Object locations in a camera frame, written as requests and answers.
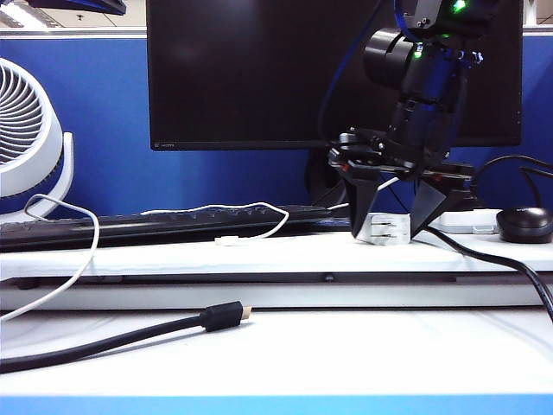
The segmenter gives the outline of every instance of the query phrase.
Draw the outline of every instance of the black monitor screen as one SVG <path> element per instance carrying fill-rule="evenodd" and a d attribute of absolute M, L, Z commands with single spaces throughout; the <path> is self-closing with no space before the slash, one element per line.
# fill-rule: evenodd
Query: black monitor screen
<path fill-rule="evenodd" d="M 154 150 L 321 147 L 317 113 L 334 71 L 375 0 L 150 0 L 150 142 Z M 386 2 L 372 32 L 395 27 Z M 415 2 L 406 2 L 406 9 Z M 472 71 L 458 146 L 520 141 L 522 6 L 505 1 L 491 32 L 467 49 Z M 352 58 L 325 117 L 329 137 L 350 126 L 386 130 L 398 92 Z"/>

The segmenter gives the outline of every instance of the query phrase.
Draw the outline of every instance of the black keyboard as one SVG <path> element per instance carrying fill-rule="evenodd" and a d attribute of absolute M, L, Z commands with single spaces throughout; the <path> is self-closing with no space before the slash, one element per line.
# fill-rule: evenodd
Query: black keyboard
<path fill-rule="evenodd" d="M 317 222 L 333 212 L 324 207 L 282 206 L 289 212 L 278 234 L 334 230 Z M 209 208 L 196 212 L 100 216 L 99 246 L 150 245 L 210 240 L 218 236 L 253 236 L 278 224 L 282 214 L 268 207 L 243 209 Z M 0 225 L 0 251 L 23 252 L 77 249 L 90 246 L 93 235 L 90 218 L 56 219 Z"/>

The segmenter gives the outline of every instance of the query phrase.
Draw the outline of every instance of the black mouse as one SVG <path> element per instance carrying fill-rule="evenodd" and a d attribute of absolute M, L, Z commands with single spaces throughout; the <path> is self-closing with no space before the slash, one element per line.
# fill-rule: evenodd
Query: black mouse
<path fill-rule="evenodd" d="M 547 244 L 553 240 L 553 211 L 544 207 L 514 207 L 497 214 L 499 235 L 507 242 Z"/>

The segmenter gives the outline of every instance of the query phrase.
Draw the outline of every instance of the white fan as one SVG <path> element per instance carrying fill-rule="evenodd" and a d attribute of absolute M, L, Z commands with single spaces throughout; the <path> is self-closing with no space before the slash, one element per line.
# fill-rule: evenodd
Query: white fan
<path fill-rule="evenodd" d="M 0 58 L 0 197 L 29 190 L 63 166 L 49 196 L 62 200 L 73 179 L 73 135 L 62 134 L 47 94 L 22 67 Z M 46 199 L 28 211 L 44 217 L 57 205 Z M 0 214 L 0 223 L 35 220 L 22 210 Z"/>

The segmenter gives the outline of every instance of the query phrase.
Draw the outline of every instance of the power strip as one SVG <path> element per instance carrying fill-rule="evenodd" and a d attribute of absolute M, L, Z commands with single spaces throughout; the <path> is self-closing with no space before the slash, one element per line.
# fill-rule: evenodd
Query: power strip
<path fill-rule="evenodd" d="M 499 209 L 475 209 L 465 212 L 445 212 L 430 225 L 445 233 L 498 233 L 496 215 Z"/>

